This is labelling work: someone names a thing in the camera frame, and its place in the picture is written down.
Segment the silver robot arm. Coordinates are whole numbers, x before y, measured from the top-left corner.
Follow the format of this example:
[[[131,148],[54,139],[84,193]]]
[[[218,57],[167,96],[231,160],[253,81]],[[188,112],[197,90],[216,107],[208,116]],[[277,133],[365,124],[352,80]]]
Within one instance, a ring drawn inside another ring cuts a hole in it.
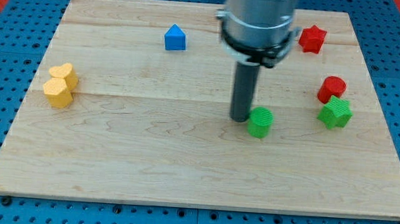
[[[290,29],[298,0],[225,0],[216,13],[224,50],[238,63],[274,68],[299,29]]]

